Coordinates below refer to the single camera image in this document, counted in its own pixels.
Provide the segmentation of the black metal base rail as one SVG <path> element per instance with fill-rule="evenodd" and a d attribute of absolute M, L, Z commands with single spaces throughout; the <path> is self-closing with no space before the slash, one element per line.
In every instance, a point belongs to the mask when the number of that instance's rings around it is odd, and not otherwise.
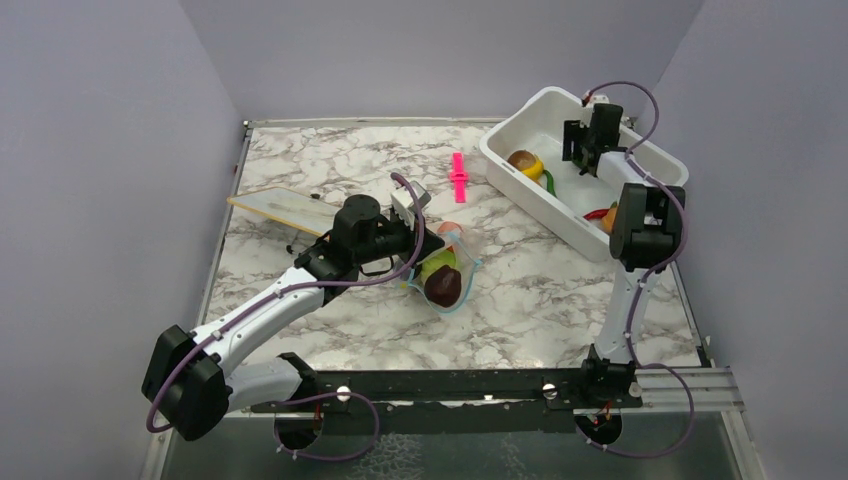
<path fill-rule="evenodd" d="M 634 367 L 467 370 L 313 370 L 290 400 L 265 400 L 283 432 L 323 435 L 570 433 L 579 415 L 639 408 Z"/>

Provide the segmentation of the peach toy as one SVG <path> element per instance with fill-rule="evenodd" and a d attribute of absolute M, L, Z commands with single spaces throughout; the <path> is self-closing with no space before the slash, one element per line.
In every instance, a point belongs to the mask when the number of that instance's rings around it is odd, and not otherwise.
<path fill-rule="evenodd" d="M 604 214 L 604 216 L 600 219 L 600 227 L 606 234 L 611 234 L 615 218 L 617 214 L 617 206 L 614 205 L 610 207 Z"/>

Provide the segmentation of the dark maroon plum toy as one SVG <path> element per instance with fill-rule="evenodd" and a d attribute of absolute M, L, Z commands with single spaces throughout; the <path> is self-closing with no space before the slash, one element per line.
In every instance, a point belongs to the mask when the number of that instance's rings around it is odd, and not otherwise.
<path fill-rule="evenodd" d="M 431 303 L 448 308 L 459 300 L 462 293 L 462 275 L 456 269 L 442 267 L 425 281 L 424 295 Z"/>

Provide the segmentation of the clear zip top bag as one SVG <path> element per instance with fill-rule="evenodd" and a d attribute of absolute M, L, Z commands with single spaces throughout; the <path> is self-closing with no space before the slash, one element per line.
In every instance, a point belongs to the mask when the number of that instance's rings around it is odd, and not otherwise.
<path fill-rule="evenodd" d="M 481 236 L 468 226 L 442 221 L 435 227 L 444 245 L 397 281 L 400 289 L 417 292 L 439 314 L 458 310 L 471 293 L 482 266 Z"/>

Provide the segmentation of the green cucumber toy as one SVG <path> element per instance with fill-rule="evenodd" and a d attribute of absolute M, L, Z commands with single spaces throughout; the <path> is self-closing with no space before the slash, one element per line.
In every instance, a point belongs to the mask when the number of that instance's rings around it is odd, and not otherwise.
<path fill-rule="evenodd" d="M 551 173 L 549 170 L 547 170 L 547 169 L 545 169 L 545 170 L 543 171 L 543 176 L 544 176 L 544 178 L 545 178 L 545 189 L 546 189 L 546 191 L 547 191 L 547 192 L 548 192 L 551 196 L 553 196 L 554 198 L 556 198 L 556 197 L 557 197 L 557 191 L 556 191 L 556 185 L 555 185 L 555 179 L 554 179 L 554 176 L 553 176 L 553 175 L 552 175 L 552 173 Z"/>

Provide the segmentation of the yellow banana toy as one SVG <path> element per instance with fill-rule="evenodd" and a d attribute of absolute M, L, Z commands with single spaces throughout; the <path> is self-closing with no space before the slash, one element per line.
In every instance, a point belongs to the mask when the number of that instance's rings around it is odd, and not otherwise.
<path fill-rule="evenodd" d="M 520 162 L 521 172 L 530 180 L 538 183 L 544 175 L 545 167 L 543 162 L 536 156 L 527 157 Z"/>

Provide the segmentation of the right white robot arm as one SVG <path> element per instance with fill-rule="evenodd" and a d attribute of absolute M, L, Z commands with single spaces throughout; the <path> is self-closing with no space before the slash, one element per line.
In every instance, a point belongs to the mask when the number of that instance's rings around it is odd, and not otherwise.
<path fill-rule="evenodd" d="M 582 107 L 582 119 L 564 124 L 563 157 L 619 194 L 609 233 L 610 255 L 618 263 L 612 298 L 576 383 L 579 398 L 600 407 L 627 396 L 635 380 L 636 330 L 650 289 L 679 252 L 685 191 L 662 185 L 621 146 L 621 106 L 585 100 Z"/>

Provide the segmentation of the pink plastic clip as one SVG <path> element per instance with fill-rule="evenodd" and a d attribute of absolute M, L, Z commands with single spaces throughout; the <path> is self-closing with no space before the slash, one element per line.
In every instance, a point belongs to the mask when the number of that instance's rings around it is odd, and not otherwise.
<path fill-rule="evenodd" d="M 466 186 L 469 176 L 465 170 L 464 155 L 461 152 L 454 152 L 452 154 L 452 168 L 449 179 L 453 185 L 455 202 L 458 204 L 465 203 L 467 200 Z"/>

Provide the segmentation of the white plastic bin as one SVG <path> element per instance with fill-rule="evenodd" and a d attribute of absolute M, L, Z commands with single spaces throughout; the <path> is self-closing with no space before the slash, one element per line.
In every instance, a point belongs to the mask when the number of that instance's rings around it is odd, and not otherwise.
<path fill-rule="evenodd" d="M 479 149 L 487 159 L 486 179 L 493 187 L 585 258 L 603 262 L 611 257 L 609 235 L 584 215 L 619 199 L 625 184 L 645 179 L 621 154 L 601 162 L 599 178 L 581 176 L 577 166 L 562 159 L 564 122 L 587 115 L 577 96 L 547 87 L 485 133 Z M 554 195 L 508 163 L 518 150 L 540 158 L 554 177 Z"/>

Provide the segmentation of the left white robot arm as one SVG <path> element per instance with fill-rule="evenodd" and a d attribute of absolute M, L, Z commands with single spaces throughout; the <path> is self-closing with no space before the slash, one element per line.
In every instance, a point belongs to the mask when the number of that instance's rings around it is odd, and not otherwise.
<path fill-rule="evenodd" d="M 352 288 L 376 286 L 415 272 L 444 247 L 425 219 L 429 193 L 407 185 L 384 214 L 373 197 L 348 197 L 321 234 L 269 287 L 216 321 L 187 331 L 173 325 L 156 340 L 142 394 L 146 428 L 197 440 L 234 410 L 280 401 L 290 410 L 313 401 L 314 384 L 286 358 L 244 360 L 294 321 Z"/>

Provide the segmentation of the red chili pepper toy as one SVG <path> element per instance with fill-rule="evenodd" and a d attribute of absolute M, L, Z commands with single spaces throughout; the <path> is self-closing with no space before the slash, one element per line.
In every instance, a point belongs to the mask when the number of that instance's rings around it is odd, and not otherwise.
<path fill-rule="evenodd" d="M 609 213 L 609 209 L 598 209 L 591 212 L 586 213 L 583 218 L 585 220 L 600 220 L 604 218 Z"/>

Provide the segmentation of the green cabbage toy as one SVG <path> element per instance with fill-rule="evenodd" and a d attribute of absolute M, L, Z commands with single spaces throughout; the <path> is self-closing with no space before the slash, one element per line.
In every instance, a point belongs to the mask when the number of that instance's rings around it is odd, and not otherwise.
<path fill-rule="evenodd" d="M 430 275 L 436 273 L 442 267 L 457 269 L 456 255 L 451 248 L 442 250 L 421 263 L 420 276 L 422 281 L 425 282 Z"/>

